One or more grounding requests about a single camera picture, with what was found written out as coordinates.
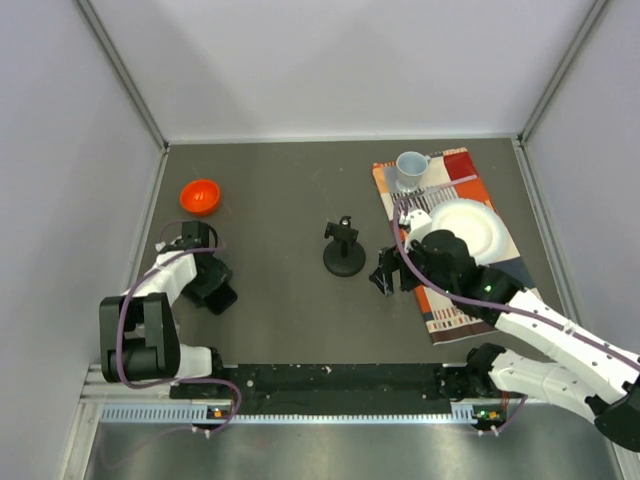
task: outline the plate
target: plate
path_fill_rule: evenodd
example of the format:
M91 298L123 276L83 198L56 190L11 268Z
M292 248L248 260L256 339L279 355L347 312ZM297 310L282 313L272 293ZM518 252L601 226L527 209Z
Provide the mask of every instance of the plate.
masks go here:
M433 220L431 230L452 231L466 242L478 265L496 261L507 246L507 227L484 203L457 198L437 205L429 216Z

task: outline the reflective metal surface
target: reflective metal surface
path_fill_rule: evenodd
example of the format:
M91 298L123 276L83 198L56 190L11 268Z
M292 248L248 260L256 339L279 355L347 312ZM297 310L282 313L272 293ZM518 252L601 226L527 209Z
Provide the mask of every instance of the reflective metal surface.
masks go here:
M168 428L101 425L110 462ZM461 426L251 426L205 440L171 433L116 470L94 446L85 480L616 480L609 443L581 418L529 405L498 438Z

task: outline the light blue cup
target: light blue cup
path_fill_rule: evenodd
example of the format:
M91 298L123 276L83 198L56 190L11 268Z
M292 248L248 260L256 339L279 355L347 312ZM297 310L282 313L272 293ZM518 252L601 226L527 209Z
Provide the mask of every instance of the light blue cup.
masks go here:
M426 173L430 158L418 152L404 152L396 160L398 180L396 187L405 193L418 189L422 176Z

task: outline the striped cloth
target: striped cloth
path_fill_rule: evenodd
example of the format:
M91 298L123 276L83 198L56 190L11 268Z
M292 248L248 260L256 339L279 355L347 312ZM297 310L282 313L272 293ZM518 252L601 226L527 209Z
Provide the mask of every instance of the striped cloth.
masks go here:
M423 193L416 198L409 199L413 207L421 208L428 213L436 205L447 200L469 198L494 209L466 148L432 153L429 156L431 157L429 168L419 185L419 191ZM374 164L373 178L380 192L387 218L391 222L394 204L399 198L406 196L396 187L395 162ZM453 186L438 188L456 182L458 183ZM532 289L537 294L531 276L511 235L507 239L507 246L503 254L491 266L517 278L525 287ZM491 326L482 320L465 315L454 307L449 299L435 293L430 288L418 287L415 289L415 294L434 345L455 342L493 331Z

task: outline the white wall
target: white wall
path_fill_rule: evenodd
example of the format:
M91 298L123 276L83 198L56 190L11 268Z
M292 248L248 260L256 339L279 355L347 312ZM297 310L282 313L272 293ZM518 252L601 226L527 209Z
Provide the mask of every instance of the white wall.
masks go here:
M0 478L51 479L158 149L69 0L0 16Z
M518 133L593 0L92 0L176 140Z
M611 2L530 143L587 324L640 351L640 3Z

